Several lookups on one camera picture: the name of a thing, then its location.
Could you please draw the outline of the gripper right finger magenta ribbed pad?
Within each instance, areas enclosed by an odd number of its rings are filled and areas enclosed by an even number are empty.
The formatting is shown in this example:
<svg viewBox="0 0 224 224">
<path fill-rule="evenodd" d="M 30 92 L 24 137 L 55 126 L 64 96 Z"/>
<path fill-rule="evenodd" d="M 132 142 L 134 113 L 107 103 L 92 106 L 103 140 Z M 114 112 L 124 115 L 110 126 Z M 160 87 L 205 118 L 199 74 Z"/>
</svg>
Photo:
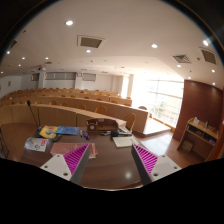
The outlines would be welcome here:
<svg viewBox="0 0 224 224">
<path fill-rule="evenodd" d="M 180 170 L 180 167 L 168 156 L 157 156 L 139 145 L 133 144 L 131 153 L 143 185 L 155 182 Z"/>
</svg>

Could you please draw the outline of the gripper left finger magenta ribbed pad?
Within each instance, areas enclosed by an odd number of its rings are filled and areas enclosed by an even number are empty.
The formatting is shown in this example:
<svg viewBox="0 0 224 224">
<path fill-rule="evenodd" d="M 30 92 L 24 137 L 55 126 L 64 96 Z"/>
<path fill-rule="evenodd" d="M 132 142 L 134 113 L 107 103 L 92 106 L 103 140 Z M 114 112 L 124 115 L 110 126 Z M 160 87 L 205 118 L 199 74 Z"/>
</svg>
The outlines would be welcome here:
<svg viewBox="0 0 224 224">
<path fill-rule="evenodd" d="M 68 152 L 55 154 L 41 169 L 79 185 L 90 156 L 90 144 Z"/>
</svg>

